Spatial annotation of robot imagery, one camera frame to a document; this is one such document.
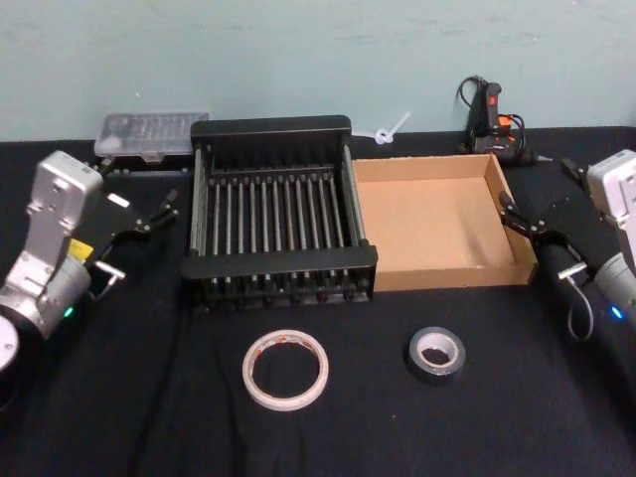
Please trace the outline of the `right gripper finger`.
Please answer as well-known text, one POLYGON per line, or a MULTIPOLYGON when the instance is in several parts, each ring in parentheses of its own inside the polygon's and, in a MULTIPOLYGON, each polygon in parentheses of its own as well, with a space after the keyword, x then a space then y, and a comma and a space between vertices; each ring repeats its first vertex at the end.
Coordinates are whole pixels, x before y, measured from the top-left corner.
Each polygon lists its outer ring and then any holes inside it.
POLYGON ((500 212, 502 225, 523 237, 538 240, 539 236, 547 230, 544 225, 527 218, 506 191, 499 193, 499 204, 502 208, 500 212))
POLYGON ((575 163, 569 158, 560 160, 561 170, 565 175, 573 181, 579 188, 587 188, 587 169, 575 163))

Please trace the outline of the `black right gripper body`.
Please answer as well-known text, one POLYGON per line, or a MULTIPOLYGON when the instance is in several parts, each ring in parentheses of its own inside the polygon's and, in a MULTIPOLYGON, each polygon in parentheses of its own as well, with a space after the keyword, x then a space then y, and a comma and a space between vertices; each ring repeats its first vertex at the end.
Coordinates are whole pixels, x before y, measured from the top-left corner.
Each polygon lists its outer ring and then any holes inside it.
POLYGON ((546 247, 561 269, 585 264, 583 281, 594 284, 607 304, 616 304, 610 261, 617 255, 617 238, 589 197, 560 197, 537 209, 537 246, 546 247))

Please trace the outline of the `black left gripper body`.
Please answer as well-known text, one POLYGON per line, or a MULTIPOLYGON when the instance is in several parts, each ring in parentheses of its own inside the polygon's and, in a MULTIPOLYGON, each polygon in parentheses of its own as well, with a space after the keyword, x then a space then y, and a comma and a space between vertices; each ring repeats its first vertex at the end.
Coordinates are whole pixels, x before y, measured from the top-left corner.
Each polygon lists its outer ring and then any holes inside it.
POLYGON ((126 200, 102 194, 94 208, 73 232, 68 257, 91 270, 126 240, 148 239, 149 224, 126 200))

